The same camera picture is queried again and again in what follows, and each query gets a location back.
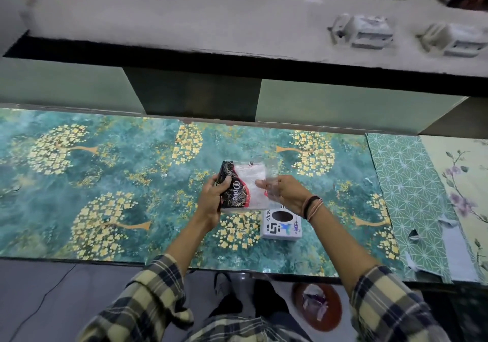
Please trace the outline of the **clear plastic bag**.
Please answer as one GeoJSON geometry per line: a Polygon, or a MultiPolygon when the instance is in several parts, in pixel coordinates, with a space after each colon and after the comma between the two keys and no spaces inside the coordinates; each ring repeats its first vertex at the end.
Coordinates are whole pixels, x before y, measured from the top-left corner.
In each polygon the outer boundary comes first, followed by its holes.
{"type": "Polygon", "coordinates": [[[238,212],[248,210],[266,210],[280,205],[268,198],[267,192],[255,185],[256,179],[271,179],[278,176],[278,160],[253,159],[245,161],[232,160],[235,164],[235,171],[246,183],[250,191],[250,204],[244,209],[224,209],[223,212],[238,212]]]}

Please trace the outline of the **person's right forearm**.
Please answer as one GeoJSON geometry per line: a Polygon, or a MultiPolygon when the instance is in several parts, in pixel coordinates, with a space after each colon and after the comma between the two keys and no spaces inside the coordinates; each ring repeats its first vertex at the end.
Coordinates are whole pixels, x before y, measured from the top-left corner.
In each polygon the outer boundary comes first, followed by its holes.
{"type": "Polygon", "coordinates": [[[360,277],[379,262],[362,247],[324,205],[313,217],[314,231],[329,256],[339,278],[351,296],[360,277]]]}

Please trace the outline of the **person's left forearm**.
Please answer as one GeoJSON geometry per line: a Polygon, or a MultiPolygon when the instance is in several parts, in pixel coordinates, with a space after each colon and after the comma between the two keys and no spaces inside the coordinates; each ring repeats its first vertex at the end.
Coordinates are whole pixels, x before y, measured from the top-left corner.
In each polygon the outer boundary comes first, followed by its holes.
{"type": "Polygon", "coordinates": [[[174,260],[182,277],[185,276],[204,237],[215,228],[217,222],[215,215],[194,215],[165,250],[164,254],[174,260]]]}

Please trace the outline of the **black wristband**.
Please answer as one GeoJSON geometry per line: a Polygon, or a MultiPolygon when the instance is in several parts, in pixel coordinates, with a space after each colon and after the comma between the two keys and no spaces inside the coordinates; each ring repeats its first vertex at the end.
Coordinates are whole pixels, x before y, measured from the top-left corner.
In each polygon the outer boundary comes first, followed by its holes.
{"type": "Polygon", "coordinates": [[[311,218],[312,214],[309,214],[309,210],[311,209],[312,205],[318,201],[318,203],[321,203],[321,198],[319,196],[313,195],[310,196],[303,204],[302,206],[302,217],[309,221],[311,218]]]}

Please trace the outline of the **green geometric patterned sheet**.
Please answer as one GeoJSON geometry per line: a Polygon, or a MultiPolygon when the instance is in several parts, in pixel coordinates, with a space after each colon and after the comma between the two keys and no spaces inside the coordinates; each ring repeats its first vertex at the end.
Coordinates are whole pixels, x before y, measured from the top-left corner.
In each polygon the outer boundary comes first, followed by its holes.
{"type": "Polygon", "coordinates": [[[454,283],[438,217],[457,218],[421,138],[367,133],[367,142],[404,266],[397,273],[454,283]]]}

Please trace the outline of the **pink thread wristband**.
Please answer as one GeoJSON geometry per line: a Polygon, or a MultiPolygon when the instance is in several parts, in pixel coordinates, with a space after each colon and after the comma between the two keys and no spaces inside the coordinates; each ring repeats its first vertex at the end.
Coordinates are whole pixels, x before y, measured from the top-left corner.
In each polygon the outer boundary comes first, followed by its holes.
{"type": "Polygon", "coordinates": [[[323,200],[320,197],[318,196],[311,197],[307,208],[307,213],[306,213],[306,220],[309,223],[311,223],[313,217],[316,215],[316,213],[320,210],[320,208],[323,205],[324,205],[323,200]]]}

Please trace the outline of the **teal gold tree table cover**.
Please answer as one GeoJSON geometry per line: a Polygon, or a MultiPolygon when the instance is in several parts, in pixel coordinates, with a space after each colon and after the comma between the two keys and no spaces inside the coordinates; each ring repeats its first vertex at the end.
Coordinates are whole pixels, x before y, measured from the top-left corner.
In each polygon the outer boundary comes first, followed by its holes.
{"type": "Polygon", "coordinates": [[[362,135],[0,108],[0,258],[147,263],[223,160],[276,162],[402,275],[362,135]]]}

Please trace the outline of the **cream floral patterned sheet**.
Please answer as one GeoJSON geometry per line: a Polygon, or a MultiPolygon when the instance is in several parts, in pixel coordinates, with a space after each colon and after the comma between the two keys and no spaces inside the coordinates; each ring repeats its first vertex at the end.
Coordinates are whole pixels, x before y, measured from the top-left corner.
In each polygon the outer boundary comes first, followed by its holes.
{"type": "Polygon", "coordinates": [[[421,136],[488,284],[488,139],[421,136]]]}

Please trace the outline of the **person's dark trousers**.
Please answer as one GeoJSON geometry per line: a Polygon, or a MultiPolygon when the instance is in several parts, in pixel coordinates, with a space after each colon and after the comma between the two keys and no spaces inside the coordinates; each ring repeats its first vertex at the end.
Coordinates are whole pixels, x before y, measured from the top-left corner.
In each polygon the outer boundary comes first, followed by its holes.
{"type": "MultiPolygon", "coordinates": [[[[271,282],[262,279],[255,280],[251,300],[256,317],[262,317],[274,325],[287,327],[308,338],[307,333],[290,314],[286,301],[276,293],[271,282]]],[[[218,306],[209,317],[239,315],[242,310],[243,304],[235,292],[220,299],[218,306]]]]}

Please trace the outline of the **black and red packet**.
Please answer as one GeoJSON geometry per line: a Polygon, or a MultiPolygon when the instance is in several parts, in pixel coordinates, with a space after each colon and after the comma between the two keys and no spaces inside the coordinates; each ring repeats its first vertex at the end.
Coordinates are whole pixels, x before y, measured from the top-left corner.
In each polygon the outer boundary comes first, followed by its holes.
{"type": "Polygon", "coordinates": [[[224,209],[244,209],[250,204],[250,191],[246,183],[235,171],[235,164],[232,160],[223,160],[215,186],[222,184],[227,177],[230,177],[229,188],[221,194],[219,208],[224,209]]]}

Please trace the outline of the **small white printed box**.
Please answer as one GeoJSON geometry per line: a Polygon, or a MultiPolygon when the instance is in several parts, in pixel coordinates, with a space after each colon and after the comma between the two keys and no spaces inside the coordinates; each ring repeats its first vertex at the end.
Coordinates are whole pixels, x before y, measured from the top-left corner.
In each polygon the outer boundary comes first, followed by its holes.
{"type": "Polygon", "coordinates": [[[302,218],[283,205],[261,211],[261,237],[296,241],[302,238],[302,218]]]}

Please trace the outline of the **grey shoe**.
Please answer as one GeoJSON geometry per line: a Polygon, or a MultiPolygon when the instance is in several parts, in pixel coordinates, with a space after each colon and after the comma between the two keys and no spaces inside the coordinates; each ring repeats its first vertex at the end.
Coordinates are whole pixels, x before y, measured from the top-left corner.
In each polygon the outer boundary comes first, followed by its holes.
{"type": "Polygon", "coordinates": [[[219,299],[234,294],[234,287],[228,273],[216,272],[214,276],[214,291],[219,299]]]}

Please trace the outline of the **person's left hand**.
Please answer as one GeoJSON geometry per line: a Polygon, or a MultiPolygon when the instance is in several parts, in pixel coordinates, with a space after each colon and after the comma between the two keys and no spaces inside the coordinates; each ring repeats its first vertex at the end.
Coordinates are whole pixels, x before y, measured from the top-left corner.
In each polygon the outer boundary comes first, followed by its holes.
{"type": "Polygon", "coordinates": [[[217,177],[218,175],[214,175],[203,186],[195,213],[197,222],[204,228],[206,233],[215,228],[221,215],[221,209],[219,208],[221,196],[216,195],[216,186],[214,185],[217,177]]]}

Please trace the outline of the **torn white paper piece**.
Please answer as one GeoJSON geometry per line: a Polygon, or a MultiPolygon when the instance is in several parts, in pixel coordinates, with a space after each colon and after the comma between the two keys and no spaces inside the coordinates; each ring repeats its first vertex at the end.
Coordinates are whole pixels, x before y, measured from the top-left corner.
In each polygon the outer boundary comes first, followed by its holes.
{"type": "Polygon", "coordinates": [[[442,239],[451,279],[454,282],[478,284],[479,276],[469,254],[459,222],[448,219],[445,215],[438,217],[438,222],[442,228],[442,239]]]}

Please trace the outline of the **grey stone shelf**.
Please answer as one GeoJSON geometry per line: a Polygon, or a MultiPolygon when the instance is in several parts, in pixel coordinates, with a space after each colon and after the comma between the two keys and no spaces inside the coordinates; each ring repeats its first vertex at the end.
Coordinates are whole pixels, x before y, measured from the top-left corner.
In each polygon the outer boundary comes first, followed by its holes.
{"type": "Polygon", "coordinates": [[[437,0],[28,0],[6,57],[488,97],[488,49],[433,56],[430,24],[488,28],[488,12],[437,0]],[[342,14],[394,26],[381,50],[335,45],[342,14]]]}

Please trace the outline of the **crumpled plastic wrapper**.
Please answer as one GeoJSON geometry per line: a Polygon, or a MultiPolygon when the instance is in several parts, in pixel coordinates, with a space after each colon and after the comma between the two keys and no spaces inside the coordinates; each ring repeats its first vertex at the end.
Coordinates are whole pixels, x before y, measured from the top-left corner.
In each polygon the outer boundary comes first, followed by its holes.
{"type": "Polygon", "coordinates": [[[310,320],[322,321],[327,310],[328,302],[324,291],[316,284],[308,284],[302,294],[304,315],[310,320]]]}

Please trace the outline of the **plaid flannel shirt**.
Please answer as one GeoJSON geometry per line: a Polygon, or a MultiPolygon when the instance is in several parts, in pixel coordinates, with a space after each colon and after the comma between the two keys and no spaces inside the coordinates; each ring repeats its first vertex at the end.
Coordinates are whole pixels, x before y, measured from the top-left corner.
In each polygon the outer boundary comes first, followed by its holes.
{"type": "MultiPolygon", "coordinates": [[[[82,330],[78,342],[161,342],[171,322],[193,326],[184,307],[184,280],[168,254],[157,256],[82,330]]],[[[387,266],[360,277],[350,299],[351,324],[362,342],[450,342],[429,306],[387,266]]],[[[262,317],[211,317],[183,342],[308,342],[262,317]]]]}

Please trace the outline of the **white plastic device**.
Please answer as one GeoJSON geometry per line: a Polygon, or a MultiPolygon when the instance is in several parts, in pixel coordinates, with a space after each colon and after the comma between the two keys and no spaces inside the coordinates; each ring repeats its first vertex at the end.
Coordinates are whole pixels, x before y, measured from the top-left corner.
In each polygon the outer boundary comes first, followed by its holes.
{"type": "Polygon", "coordinates": [[[335,45],[373,50],[390,45],[395,35],[386,17],[348,13],[338,16],[329,30],[335,45]]]}
{"type": "Polygon", "coordinates": [[[433,56],[474,58],[488,49],[488,28],[476,26],[434,23],[418,38],[433,56]]]}

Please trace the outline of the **person's right hand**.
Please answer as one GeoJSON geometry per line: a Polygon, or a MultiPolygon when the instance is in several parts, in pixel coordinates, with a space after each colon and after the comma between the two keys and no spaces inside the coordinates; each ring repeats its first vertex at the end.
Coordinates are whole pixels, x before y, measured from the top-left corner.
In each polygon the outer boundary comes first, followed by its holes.
{"type": "Polygon", "coordinates": [[[302,217],[302,206],[313,194],[291,175],[280,175],[271,179],[276,179],[276,187],[274,190],[265,190],[268,198],[302,217]]]}

